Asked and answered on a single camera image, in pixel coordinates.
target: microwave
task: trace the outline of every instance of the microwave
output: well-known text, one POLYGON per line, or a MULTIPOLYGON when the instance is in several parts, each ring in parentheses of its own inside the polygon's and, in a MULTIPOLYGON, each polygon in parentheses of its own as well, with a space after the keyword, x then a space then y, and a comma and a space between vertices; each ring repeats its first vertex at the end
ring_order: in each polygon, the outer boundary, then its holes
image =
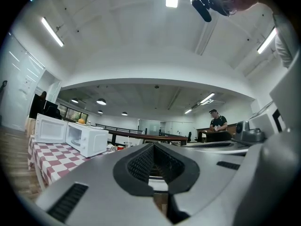
POLYGON ((62 121, 38 114, 35 140, 42 143, 67 143, 84 157, 91 157, 107 150, 107 130, 73 122, 62 121))

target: window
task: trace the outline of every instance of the window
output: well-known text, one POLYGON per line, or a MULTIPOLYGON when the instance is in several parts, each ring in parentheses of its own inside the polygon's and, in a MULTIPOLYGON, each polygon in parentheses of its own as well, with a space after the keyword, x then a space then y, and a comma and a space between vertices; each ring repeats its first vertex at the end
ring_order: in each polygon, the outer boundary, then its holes
POLYGON ((85 123, 87 122, 88 115, 82 112, 73 110, 64 105, 59 105, 58 109, 61 112, 62 119, 64 121, 75 121, 77 122, 79 119, 84 119, 85 123))
POLYGON ((60 104, 60 105, 58 106, 58 109, 59 109, 60 112, 61 112, 62 118, 65 118, 65 117, 66 117, 66 113, 67 113, 68 107, 66 107, 66 106, 60 104))

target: red and white checkered tablecloth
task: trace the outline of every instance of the red and white checkered tablecloth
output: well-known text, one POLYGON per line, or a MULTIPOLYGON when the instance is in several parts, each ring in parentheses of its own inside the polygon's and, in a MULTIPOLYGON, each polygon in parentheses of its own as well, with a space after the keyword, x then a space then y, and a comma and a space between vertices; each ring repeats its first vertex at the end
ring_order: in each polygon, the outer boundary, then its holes
MULTIPOLYGON (((112 153, 109 149, 106 152, 96 155, 112 153)), ((31 135, 28 144, 28 166, 29 169, 36 163, 41 170, 42 176, 48 185, 54 183, 68 172, 90 160, 93 157, 85 158, 78 150, 68 144, 41 143, 34 140, 31 135)))

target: wooden floor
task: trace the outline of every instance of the wooden floor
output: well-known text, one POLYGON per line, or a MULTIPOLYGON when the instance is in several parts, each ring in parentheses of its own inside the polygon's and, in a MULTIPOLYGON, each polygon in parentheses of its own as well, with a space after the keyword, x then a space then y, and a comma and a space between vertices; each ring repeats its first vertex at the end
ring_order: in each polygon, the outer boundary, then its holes
POLYGON ((28 170, 28 139, 24 132, 0 127, 0 162, 15 189, 35 201, 41 193, 35 169, 28 170))

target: white ceiling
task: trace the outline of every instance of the white ceiling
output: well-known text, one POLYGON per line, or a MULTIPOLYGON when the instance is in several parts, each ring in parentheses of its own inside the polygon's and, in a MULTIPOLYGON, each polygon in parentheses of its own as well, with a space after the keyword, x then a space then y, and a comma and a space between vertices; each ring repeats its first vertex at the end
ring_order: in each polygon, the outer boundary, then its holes
MULTIPOLYGON (((104 107, 97 104, 96 100, 104 98, 107 102, 106 107, 109 108, 143 108, 145 110, 158 109, 175 113, 184 113, 195 103, 206 98, 212 91, 205 89, 193 89, 178 87, 172 85, 156 85, 151 84, 109 84, 88 86, 76 89, 62 90, 59 98, 70 102, 72 98, 79 100, 78 107, 97 112, 98 109, 104 107)), ((219 102, 226 102, 233 96, 216 93, 212 99, 217 100, 213 105, 219 102)))
POLYGON ((128 44, 210 55, 244 75, 272 53, 255 52, 273 27, 266 6, 256 5, 231 17, 212 11, 212 17, 205 23, 190 0, 179 0, 176 9, 165 7, 165 0, 34 0, 24 13, 33 35, 70 72, 75 64, 85 66, 85 60, 100 50, 128 44), (62 48, 35 21, 41 16, 52 27, 60 27, 62 48))

